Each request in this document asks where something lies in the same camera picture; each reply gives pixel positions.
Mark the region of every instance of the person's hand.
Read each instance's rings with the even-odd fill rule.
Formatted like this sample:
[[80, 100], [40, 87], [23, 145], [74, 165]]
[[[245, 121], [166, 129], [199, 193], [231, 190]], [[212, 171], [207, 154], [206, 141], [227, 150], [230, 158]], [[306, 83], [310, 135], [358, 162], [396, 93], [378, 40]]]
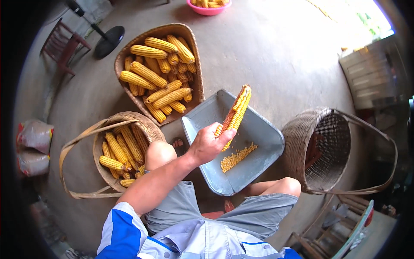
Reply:
[[196, 166], [203, 165], [216, 158], [227, 142], [236, 135], [236, 129], [232, 128], [216, 138], [214, 133], [218, 125], [220, 123], [215, 122], [210, 126], [202, 128], [188, 149], [186, 155], [190, 156]]

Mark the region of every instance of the metal tray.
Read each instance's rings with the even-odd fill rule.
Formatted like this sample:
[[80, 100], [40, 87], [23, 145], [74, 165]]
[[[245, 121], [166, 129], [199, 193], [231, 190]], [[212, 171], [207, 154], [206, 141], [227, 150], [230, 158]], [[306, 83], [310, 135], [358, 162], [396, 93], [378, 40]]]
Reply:
[[[222, 123], [235, 99], [235, 96], [221, 89], [182, 117], [181, 123], [188, 142], [192, 144], [200, 129], [216, 121]], [[232, 196], [241, 191], [276, 161], [284, 150], [282, 133], [250, 106], [237, 133], [230, 148], [213, 161], [200, 166], [207, 185], [218, 195]], [[236, 153], [236, 149], [249, 147], [252, 142], [258, 148], [224, 174], [220, 167], [223, 158], [232, 152]]]

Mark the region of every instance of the corn cob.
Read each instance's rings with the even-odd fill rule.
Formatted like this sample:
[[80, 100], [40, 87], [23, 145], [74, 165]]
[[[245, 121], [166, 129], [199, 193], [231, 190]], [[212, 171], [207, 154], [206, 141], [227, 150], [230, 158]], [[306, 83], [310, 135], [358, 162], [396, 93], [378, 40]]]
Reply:
[[145, 57], [146, 67], [154, 71], [157, 75], [161, 75], [161, 69], [159, 69], [158, 62], [155, 58]]
[[185, 73], [187, 71], [187, 64], [178, 63], [178, 72]]
[[174, 110], [178, 111], [179, 113], [184, 113], [185, 111], [185, 106], [179, 101], [170, 102], [168, 105], [171, 106]]
[[162, 106], [159, 109], [162, 110], [162, 112], [165, 113], [165, 115], [170, 115], [173, 111], [173, 108], [171, 108], [171, 106], [169, 106], [168, 104], [166, 106]]
[[177, 65], [178, 64], [178, 56], [175, 53], [169, 53], [167, 57], [168, 63], [170, 65]]
[[112, 168], [114, 170], [125, 170], [125, 166], [121, 162], [118, 162], [104, 155], [99, 157], [99, 162], [107, 168]]
[[177, 78], [183, 83], [188, 82], [187, 76], [183, 73], [178, 72]]
[[152, 104], [146, 103], [146, 98], [143, 97], [142, 98], [144, 100], [145, 105], [147, 106], [148, 110], [151, 112], [151, 114], [154, 116], [154, 118], [159, 122], [162, 123], [166, 117], [165, 114], [160, 110], [160, 109], [156, 109], [154, 108], [154, 106], [152, 106]]
[[[187, 82], [183, 83], [183, 88], [190, 88]], [[185, 102], [190, 102], [193, 99], [192, 93], [189, 93], [188, 95], [184, 96]]]
[[173, 101], [177, 101], [180, 98], [183, 98], [184, 96], [188, 95], [189, 93], [191, 93], [192, 89], [191, 88], [180, 88], [178, 90], [175, 90], [163, 97], [161, 97], [160, 99], [156, 100], [155, 102], [153, 102], [153, 106], [156, 109], [159, 109], [160, 107], [167, 105]]
[[133, 59], [131, 57], [125, 58], [125, 70], [131, 72], [131, 63], [133, 62]]
[[144, 136], [144, 133], [142, 132], [142, 130], [137, 125], [133, 124], [131, 126], [131, 128], [132, 128], [132, 133], [134, 134], [134, 137], [138, 142], [138, 146], [140, 147], [142, 153], [145, 156], [145, 154], [147, 153], [147, 150], [148, 150], [148, 146], [149, 146], [148, 145], [148, 140]]
[[164, 88], [168, 84], [168, 82], [162, 77], [160, 77], [159, 75], [157, 75], [157, 73], [147, 68], [143, 64], [138, 63], [137, 61], [132, 62], [131, 69], [132, 71], [139, 74], [143, 78], [154, 83], [156, 86]]
[[[103, 151], [103, 155], [104, 156], [109, 157], [109, 158], [112, 158], [111, 157], [111, 152], [109, 151], [108, 143], [106, 141], [102, 142], [102, 151]], [[119, 173], [115, 169], [109, 168], [109, 171], [111, 172], [112, 176], [115, 179], [118, 179], [119, 178]]]
[[133, 158], [140, 164], [144, 163], [144, 156], [141, 153], [140, 148], [138, 147], [137, 141], [134, 139], [131, 130], [128, 126], [124, 126], [121, 128], [122, 136], [125, 139], [126, 144], [128, 145], [129, 149], [131, 150]]
[[133, 45], [131, 47], [131, 53], [135, 55], [140, 55], [148, 58], [157, 58], [165, 59], [167, 58], [167, 53], [161, 49], [151, 48], [141, 45]]
[[106, 141], [108, 142], [111, 150], [115, 154], [116, 159], [125, 165], [125, 171], [131, 170], [131, 164], [128, 162], [128, 158], [125, 155], [124, 151], [120, 147], [119, 143], [116, 141], [115, 137], [111, 132], [105, 134]]
[[146, 103], [153, 103], [154, 101], [160, 99], [163, 96], [166, 96], [167, 94], [179, 89], [181, 87], [182, 83], [180, 80], [175, 80], [167, 85], [166, 88], [160, 89], [153, 93], [152, 95], [148, 96]]
[[153, 47], [153, 48], [157, 48], [157, 49], [161, 49], [163, 51], [166, 51], [168, 53], [177, 53], [178, 49], [175, 45], [167, 42], [167, 41], [163, 41], [154, 37], [148, 37], [145, 39], [145, 44]]
[[157, 62], [162, 73], [166, 74], [171, 71], [170, 63], [168, 63], [167, 59], [157, 59]]
[[128, 158], [128, 162], [131, 164], [132, 168], [136, 170], [138, 170], [138, 168], [140, 167], [137, 163], [137, 161], [134, 160], [134, 158], [132, 157], [131, 151], [129, 151], [127, 143], [125, 142], [125, 139], [122, 135], [118, 135], [116, 136], [116, 140], [118, 141], [119, 145], [121, 146], [122, 150], [124, 151], [125, 155]]
[[194, 55], [189, 51], [176, 37], [173, 35], [167, 35], [169, 43], [174, 44], [178, 48], [178, 56], [184, 61], [184, 63], [194, 63]]
[[125, 71], [125, 70], [121, 72], [119, 79], [121, 79], [122, 81], [128, 82], [128, 83], [134, 84], [134, 85], [141, 86], [146, 89], [150, 89], [150, 90], [156, 89], [155, 85], [146, 81], [144, 78], [132, 72]]
[[125, 188], [128, 188], [134, 181], [135, 179], [120, 180], [120, 184], [124, 186]]

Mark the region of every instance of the concrete floor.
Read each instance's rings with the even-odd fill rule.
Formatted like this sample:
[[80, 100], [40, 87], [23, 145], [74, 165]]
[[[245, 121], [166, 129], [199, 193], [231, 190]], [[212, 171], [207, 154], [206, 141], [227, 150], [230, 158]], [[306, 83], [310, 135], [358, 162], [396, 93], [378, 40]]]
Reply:
[[[60, 150], [97, 121], [120, 111], [137, 111], [116, 79], [113, 62], [129, 40], [146, 30], [171, 22], [190, 26], [200, 51], [206, 98], [221, 88], [236, 94], [241, 85], [248, 83], [254, 89], [250, 106], [278, 128], [297, 113], [316, 106], [354, 113], [337, 60], [340, 43], [335, 23], [307, 1], [238, 0], [214, 17], [195, 14], [185, 0], [160, 5], [163, 2], [118, 1], [99, 26], [104, 31], [124, 26], [124, 40], [102, 60], [94, 60], [91, 53], [83, 57], [73, 68], [76, 76], [61, 86], [51, 108], [48, 122], [55, 131], [44, 196], [75, 249], [96, 252], [103, 223], [116, 199], [70, 198], [59, 179]], [[92, 46], [98, 40], [95, 32], [87, 39]], [[162, 131], [167, 141], [177, 135], [184, 137], [179, 122], [166, 125]], [[89, 193], [105, 186], [93, 161], [92, 141], [89, 137], [79, 142], [65, 160], [63, 171], [72, 191]], [[352, 172], [358, 165], [358, 152], [354, 143], [347, 172], [339, 183], [343, 189], [349, 188], [355, 178]], [[285, 176], [280, 160], [258, 180]], [[200, 179], [200, 174], [195, 170], [188, 178]], [[199, 182], [195, 186], [197, 195], [212, 197], [204, 191], [205, 183]], [[302, 193], [280, 230], [268, 241], [276, 249], [281, 248], [292, 231], [300, 232], [308, 225], [323, 200], [324, 196]]]

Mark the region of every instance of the woven basket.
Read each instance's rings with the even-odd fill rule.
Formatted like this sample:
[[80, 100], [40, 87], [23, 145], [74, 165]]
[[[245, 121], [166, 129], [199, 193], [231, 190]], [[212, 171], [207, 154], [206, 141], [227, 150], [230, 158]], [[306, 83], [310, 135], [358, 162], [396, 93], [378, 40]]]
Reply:
[[[349, 122], [379, 134], [394, 145], [394, 168], [386, 183], [356, 191], [333, 190], [345, 171], [351, 152]], [[322, 156], [305, 169], [306, 150], [314, 132], [322, 136], [322, 139], [316, 142], [316, 147]], [[318, 107], [298, 114], [283, 127], [282, 133], [285, 138], [285, 162], [289, 176], [301, 183], [303, 192], [309, 194], [371, 194], [382, 191], [392, 180], [398, 157], [395, 142], [354, 115], [327, 107]]]
[[[63, 188], [72, 198], [80, 199], [80, 198], [120, 197], [122, 193], [125, 192], [126, 188], [120, 184], [120, 180], [114, 179], [109, 169], [107, 167], [102, 166], [99, 163], [99, 157], [103, 155], [102, 142], [105, 139], [105, 131], [118, 127], [118, 126], [130, 124], [130, 123], [135, 123], [135, 125], [137, 125], [143, 131], [144, 136], [147, 138], [147, 140], [150, 143], [157, 141], [157, 140], [165, 141], [164, 134], [151, 120], [149, 120], [147, 117], [145, 117], [144, 115], [140, 113], [132, 112], [132, 111], [117, 113], [89, 127], [87, 130], [82, 132], [75, 139], [66, 143], [63, 146], [62, 151], [60, 152], [60, 158], [59, 158], [60, 180], [62, 182]], [[82, 193], [69, 191], [66, 187], [65, 178], [63, 176], [63, 171], [62, 171], [63, 161], [65, 160], [67, 153], [72, 149], [72, 147], [74, 147], [80, 140], [93, 134], [95, 134], [95, 139], [94, 139], [92, 152], [94, 155], [95, 165], [98, 169], [98, 172], [101, 174], [102, 178], [105, 180], [108, 186], [98, 191], [95, 191], [93, 193], [89, 193], [89, 194], [82, 194]], [[112, 188], [118, 191], [119, 193], [109, 193], [109, 194], [102, 193], [103, 191], [108, 190], [109, 188]]]
[[124, 88], [125, 92], [131, 98], [131, 100], [135, 103], [136, 106], [143, 112], [145, 116], [150, 118], [152, 122], [155, 123], [157, 126], [162, 126], [167, 123], [170, 123], [184, 115], [186, 115], [189, 111], [199, 105], [202, 101], [205, 100], [204, 98], [204, 89], [203, 89], [203, 79], [201, 75], [201, 65], [200, 65], [200, 55], [198, 54], [197, 43], [195, 42], [195, 37], [192, 30], [185, 24], [180, 23], [171, 23], [162, 25], [157, 28], [153, 28], [143, 34], [137, 36], [135, 39], [131, 40], [116, 56], [115, 59], [115, 73], [116, 76], [119, 78], [121, 72], [124, 70], [124, 61], [127, 56], [131, 55], [130, 48], [132, 45], [143, 45], [144, 40], [147, 37], [155, 37], [155, 38], [163, 38], [166, 37], [168, 34], [173, 34], [174, 36], [181, 36], [185, 39], [188, 43], [189, 47], [191, 48], [192, 53], [195, 57], [195, 65], [197, 67], [197, 72], [194, 74], [194, 82], [191, 87], [194, 89], [192, 92], [193, 100], [189, 103], [184, 103], [186, 110], [184, 113], [178, 113], [177, 111], [173, 110], [170, 115], [167, 115], [167, 119], [164, 120], [161, 124], [152, 116], [150, 111], [145, 106], [144, 102], [142, 101], [141, 96], [133, 96], [131, 91], [129, 90], [128, 83], [119, 80], [122, 87]]

